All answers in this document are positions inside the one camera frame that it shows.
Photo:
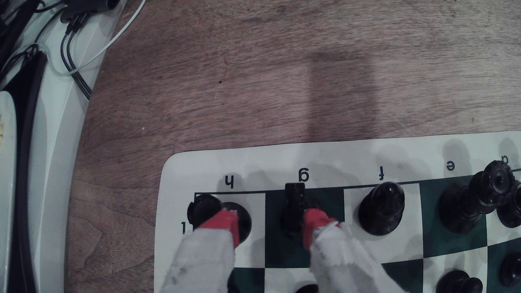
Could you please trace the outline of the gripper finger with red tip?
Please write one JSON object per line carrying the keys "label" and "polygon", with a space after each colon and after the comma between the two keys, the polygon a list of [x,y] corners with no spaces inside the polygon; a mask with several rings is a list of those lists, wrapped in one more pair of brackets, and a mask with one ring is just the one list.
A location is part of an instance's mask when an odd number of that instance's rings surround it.
{"label": "gripper finger with red tip", "polygon": [[303,245],[318,292],[405,292],[344,222],[319,209],[307,209]]}
{"label": "gripper finger with red tip", "polygon": [[181,240],[160,291],[228,292],[239,244],[237,211],[217,212]]}

